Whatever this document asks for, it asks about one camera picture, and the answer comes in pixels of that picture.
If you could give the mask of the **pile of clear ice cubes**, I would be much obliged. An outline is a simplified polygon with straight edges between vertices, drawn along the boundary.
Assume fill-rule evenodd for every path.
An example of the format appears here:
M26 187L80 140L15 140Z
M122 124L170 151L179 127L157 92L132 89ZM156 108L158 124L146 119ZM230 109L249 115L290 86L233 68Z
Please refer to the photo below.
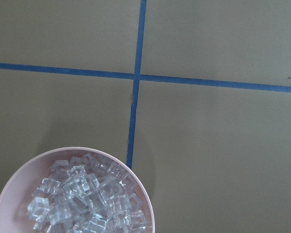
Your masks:
M101 155L57 160L32 194L28 218L38 233L143 233L137 181Z

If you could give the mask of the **pink bowl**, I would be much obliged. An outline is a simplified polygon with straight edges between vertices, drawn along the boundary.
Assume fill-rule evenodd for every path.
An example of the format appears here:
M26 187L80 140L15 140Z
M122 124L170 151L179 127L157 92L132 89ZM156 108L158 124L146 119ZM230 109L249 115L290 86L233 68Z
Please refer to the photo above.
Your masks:
M154 233L155 217L150 198L133 171L119 159L103 151L85 147L64 147L44 152L26 162L12 175L0 194L0 233L33 233L33 222L26 214L33 190L49 174L49 168L56 160L69 160L87 152L117 162L136 180L136 194L143 201L142 210L148 221L145 232Z

